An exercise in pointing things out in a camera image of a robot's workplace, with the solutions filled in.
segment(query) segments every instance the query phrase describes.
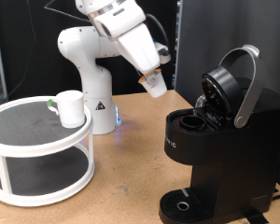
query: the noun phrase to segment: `white robotic arm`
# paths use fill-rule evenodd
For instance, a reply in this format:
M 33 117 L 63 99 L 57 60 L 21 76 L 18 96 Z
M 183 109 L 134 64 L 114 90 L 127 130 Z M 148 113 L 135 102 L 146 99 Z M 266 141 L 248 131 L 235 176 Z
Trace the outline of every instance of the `white robotic arm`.
M 119 53 L 145 76 L 161 65 L 146 16 L 134 0 L 76 0 L 100 36 L 108 36 Z
M 134 0 L 76 0 L 77 9 L 89 16 L 93 26 L 74 27 L 61 32 L 58 47 L 61 54 L 78 69 L 85 105 L 90 109 L 94 134 L 112 132 L 118 125 L 117 107 L 112 102 L 112 76 L 96 64 L 96 58 L 120 54 L 144 76 L 141 83 L 152 97 L 166 91 L 161 63 L 170 55 L 160 56 L 165 46 L 153 43 L 146 16 Z

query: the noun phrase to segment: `white mug handle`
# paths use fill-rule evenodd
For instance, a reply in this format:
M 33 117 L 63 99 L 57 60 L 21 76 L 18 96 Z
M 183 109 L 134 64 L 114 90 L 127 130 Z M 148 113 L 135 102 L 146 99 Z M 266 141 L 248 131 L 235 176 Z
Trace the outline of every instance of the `white mug handle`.
M 52 112 L 55 112 L 57 116 L 59 116 L 59 111 L 52 106 L 53 102 L 57 103 L 55 100 L 52 100 L 52 99 L 49 99 L 47 101 L 47 106 L 48 106 L 48 109 Z

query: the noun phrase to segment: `wooden table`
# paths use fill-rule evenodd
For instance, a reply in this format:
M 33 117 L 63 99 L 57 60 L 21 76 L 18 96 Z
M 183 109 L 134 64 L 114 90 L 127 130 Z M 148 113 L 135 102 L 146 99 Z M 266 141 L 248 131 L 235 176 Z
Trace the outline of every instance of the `wooden table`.
M 178 93 L 152 99 L 147 93 L 115 96 L 122 120 L 114 132 L 94 136 L 95 174 L 77 195 L 52 205 L 21 208 L 0 203 L 4 223 L 162 224 L 159 202 L 168 191 L 190 184 L 191 167 L 163 149 L 165 118 L 191 108 Z M 264 216 L 280 224 L 280 200 Z M 245 219 L 232 224 L 247 223 Z

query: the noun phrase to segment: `blue light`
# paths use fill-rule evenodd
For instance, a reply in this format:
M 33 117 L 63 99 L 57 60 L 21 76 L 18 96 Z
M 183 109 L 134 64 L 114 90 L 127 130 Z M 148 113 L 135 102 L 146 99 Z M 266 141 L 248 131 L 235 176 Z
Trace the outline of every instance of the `blue light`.
M 118 123 L 118 125 L 121 124 L 121 119 L 119 118 L 119 107 L 116 105 L 116 122 Z

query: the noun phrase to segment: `black coffee maker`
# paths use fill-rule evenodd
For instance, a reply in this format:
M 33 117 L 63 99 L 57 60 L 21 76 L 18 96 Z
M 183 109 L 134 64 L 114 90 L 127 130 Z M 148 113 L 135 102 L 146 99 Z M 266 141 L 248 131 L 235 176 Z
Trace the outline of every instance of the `black coffee maker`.
M 244 55 L 252 80 L 229 72 Z M 193 167 L 190 188 L 161 198 L 163 223 L 221 224 L 269 210 L 280 169 L 280 95 L 263 89 L 265 78 L 258 49 L 234 49 L 203 74 L 202 107 L 168 115 L 165 152 Z

